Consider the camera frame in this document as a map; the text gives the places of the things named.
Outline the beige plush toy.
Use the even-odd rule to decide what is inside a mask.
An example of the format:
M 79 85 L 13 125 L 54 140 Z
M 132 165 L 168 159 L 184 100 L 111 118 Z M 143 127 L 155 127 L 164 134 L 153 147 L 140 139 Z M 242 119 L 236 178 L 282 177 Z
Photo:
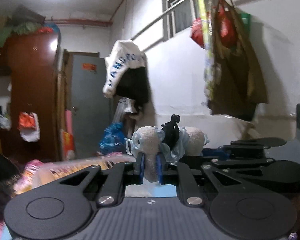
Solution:
M 157 182 L 157 155 L 161 153 L 169 164 L 177 164 L 183 156 L 199 156 L 206 144 L 207 135 L 196 127 L 180 127 L 179 115 L 172 115 L 171 120 L 155 126 L 142 126 L 126 140 L 127 154 L 145 156 L 144 175 L 150 183 Z

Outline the blue plastic bag by door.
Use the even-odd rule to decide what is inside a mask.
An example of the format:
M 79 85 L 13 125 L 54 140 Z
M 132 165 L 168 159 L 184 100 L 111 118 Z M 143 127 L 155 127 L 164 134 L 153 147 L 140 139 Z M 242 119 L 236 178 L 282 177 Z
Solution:
M 100 152 L 103 155 L 112 152 L 125 152 L 126 136 L 123 132 L 122 122 L 116 122 L 109 125 L 105 130 L 101 141 L 99 142 Z

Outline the grey door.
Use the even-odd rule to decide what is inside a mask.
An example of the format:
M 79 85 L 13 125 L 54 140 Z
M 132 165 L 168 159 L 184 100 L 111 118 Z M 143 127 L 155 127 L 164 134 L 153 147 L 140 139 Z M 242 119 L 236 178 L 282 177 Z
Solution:
M 69 53 L 67 108 L 72 115 L 76 158 L 94 157 L 113 117 L 112 101 L 102 92 L 106 82 L 105 59 L 97 53 Z

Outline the brown hanging bag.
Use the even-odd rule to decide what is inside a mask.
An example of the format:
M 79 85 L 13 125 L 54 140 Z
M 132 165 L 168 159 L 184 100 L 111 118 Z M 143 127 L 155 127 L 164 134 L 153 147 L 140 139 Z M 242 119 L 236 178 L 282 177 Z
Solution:
M 259 103 L 268 103 L 256 53 L 236 9 L 225 0 L 209 0 L 209 50 L 205 95 L 213 115 L 253 120 Z

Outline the pink floral bedsheet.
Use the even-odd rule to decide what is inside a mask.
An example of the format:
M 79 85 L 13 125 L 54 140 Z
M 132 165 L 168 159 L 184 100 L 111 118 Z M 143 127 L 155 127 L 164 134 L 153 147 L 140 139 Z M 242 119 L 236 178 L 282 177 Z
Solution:
M 98 165 L 103 170 L 107 170 L 112 168 L 114 164 L 129 161 L 134 162 L 135 158 L 120 152 L 114 152 L 106 156 L 55 163 L 43 163 L 39 160 L 32 160 L 25 165 L 24 171 L 21 173 L 20 179 L 14 184 L 13 189 L 15 194 L 22 194 L 91 165 Z

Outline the black hanging garment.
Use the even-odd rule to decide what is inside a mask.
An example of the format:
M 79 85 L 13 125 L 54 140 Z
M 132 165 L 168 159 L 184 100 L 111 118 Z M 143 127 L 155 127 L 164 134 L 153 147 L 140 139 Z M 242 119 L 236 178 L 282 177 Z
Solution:
M 122 76 L 116 88 L 115 103 L 127 98 L 131 100 L 132 112 L 127 114 L 139 121 L 143 117 L 144 107 L 149 102 L 150 91 L 146 67 L 129 68 Z

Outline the red white hanging bag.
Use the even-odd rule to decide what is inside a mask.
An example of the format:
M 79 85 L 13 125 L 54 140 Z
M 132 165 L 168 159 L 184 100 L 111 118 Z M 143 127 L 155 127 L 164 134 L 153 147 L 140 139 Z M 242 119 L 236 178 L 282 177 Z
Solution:
M 20 112 L 18 129 L 21 138 L 26 142 L 37 142 L 40 140 L 40 127 L 36 113 Z

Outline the dark red wooden wardrobe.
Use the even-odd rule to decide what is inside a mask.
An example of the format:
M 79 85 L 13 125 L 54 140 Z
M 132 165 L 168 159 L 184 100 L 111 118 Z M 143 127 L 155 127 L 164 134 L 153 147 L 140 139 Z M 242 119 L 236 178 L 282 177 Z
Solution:
M 59 159 L 56 124 L 57 33 L 13 35 L 0 48 L 0 74 L 11 75 L 12 127 L 0 132 L 3 154 L 19 163 Z M 19 114 L 38 115 L 40 139 L 26 142 L 18 129 Z

